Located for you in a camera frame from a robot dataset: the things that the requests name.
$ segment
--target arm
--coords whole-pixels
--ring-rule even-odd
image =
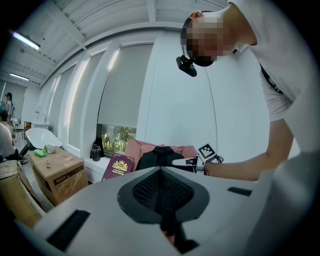
[[[257,181],[263,171],[276,168],[288,159],[294,136],[284,119],[270,122],[269,143],[266,152],[236,163],[207,162],[204,169],[209,176]]]

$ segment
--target book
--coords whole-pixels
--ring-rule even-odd
[[[134,159],[132,157],[115,153],[105,169],[102,181],[130,173],[133,168]]]

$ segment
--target window blind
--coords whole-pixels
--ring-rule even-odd
[[[70,115],[68,143],[77,149],[80,148],[80,123],[88,85],[103,54],[104,52],[101,52],[89,59],[74,95]]]
[[[59,83],[55,89],[53,99],[52,99],[51,109],[49,113],[50,130],[57,137],[58,137],[58,125],[59,125],[61,103],[66,91],[69,78],[71,77],[71,74],[74,71],[74,68],[75,66],[72,66],[71,68],[69,68],[64,73],[61,74]]]
[[[119,50],[104,86],[98,124],[137,127],[152,47],[152,44],[142,44]]]

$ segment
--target brown box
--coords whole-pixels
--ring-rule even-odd
[[[57,146],[54,148],[55,153],[45,157],[33,151],[28,154],[40,189],[56,206],[88,186],[88,180],[83,159]]]
[[[41,219],[34,205],[28,199],[29,192],[34,201],[39,202],[27,177],[17,165],[17,161],[0,163],[0,196],[11,215],[29,228]]]

